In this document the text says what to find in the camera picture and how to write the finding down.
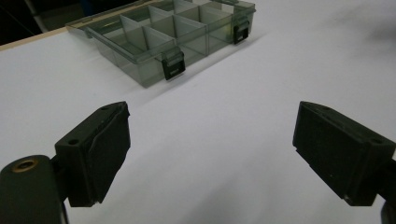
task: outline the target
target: screw hole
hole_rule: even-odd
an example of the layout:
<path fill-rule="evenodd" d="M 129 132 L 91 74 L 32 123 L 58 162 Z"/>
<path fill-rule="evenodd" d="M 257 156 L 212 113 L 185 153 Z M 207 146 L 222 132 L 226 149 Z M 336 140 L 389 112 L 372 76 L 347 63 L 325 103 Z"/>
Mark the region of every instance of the screw hole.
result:
<path fill-rule="evenodd" d="M 78 140 L 77 139 L 72 139 L 72 140 L 70 140 L 69 142 L 68 142 L 68 144 L 69 145 L 75 145 L 75 144 L 77 144 L 78 143 Z"/>
<path fill-rule="evenodd" d="M 376 144 L 382 144 L 382 141 L 376 138 L 372 138 L 371 141 Z"/>
<path fill-rule="evenodd" d="M 38 161 L 32 160 L 32 159 L 20 161 L 12 168 L 12 171 L 14 173 L 22 173 L 22 172 L 33 169 L 37 164 L 38 164 Z"/>

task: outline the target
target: white table surface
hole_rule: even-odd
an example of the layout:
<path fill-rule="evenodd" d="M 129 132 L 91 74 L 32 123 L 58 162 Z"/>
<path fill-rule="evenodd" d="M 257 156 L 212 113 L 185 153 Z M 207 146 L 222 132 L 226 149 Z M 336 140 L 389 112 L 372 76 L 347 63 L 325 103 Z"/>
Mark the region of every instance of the white table surface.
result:
<path fill-rule="evenodd" d="M 0 52 L 0 167 L 126 101 L 132 147 L 104 203 L 71 223 L 380 223 L 349 207 L 295 152 L 299 102 L 396 140 L 396 1 L 253 1 L 251 36 L 144 89 L 61 33 Z"/>

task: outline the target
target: box latch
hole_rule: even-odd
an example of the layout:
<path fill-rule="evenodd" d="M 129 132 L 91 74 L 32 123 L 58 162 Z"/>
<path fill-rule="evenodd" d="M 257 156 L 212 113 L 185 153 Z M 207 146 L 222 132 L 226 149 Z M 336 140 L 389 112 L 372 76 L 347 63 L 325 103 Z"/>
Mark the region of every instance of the box latch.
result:
<path fill-rule="evenodd" d="M 184 53 L 179 48 L 177 48 L 177 50 L 169 50 L 164 52 L 162 63 L 163 73 L 165 74 L 166 80 L 169 80 L 186 70 L 186 64 L 184 63 Z"/>
<path fill-rule="evenodd" d="M 238 23 L 233 27 L 233 43 L 236 45 L 242 40 L 248 38 L 249 21 Z"/>

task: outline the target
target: plastic storage box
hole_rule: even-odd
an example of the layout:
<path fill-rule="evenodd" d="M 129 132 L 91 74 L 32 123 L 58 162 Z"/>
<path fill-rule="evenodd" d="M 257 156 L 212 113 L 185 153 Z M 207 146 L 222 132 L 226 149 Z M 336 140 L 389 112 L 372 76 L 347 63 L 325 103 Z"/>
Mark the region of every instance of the plastic storage box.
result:
<path fill-rule="evenodd" d="M 246 39 L 255 11 L 234 0 L 138 1 L 66 26 L 92 37 L 103 56 L 147 87 Z"/>

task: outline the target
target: black latch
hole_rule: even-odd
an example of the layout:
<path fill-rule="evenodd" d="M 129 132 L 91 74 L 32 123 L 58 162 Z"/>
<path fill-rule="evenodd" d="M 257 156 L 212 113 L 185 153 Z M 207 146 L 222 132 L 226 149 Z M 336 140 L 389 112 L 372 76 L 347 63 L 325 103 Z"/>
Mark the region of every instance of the black latch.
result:
<path fill-rule="evenodd" d="M 182 51 L 179 51 L 170 57 L 169 55 L 166 55 L 165 59 L 162 60 L 162 64 L 163 73 L 165 74 L 166 80 L 169 80 L 186 70 L 186 64 L 184 63 L 184 53 Z"/>
<path fill-rule="evenodd" d="M 248 38 L 249 21 L 235 25 L 233 28 L 233 43 L 236 45 L 242 40 Z"/>

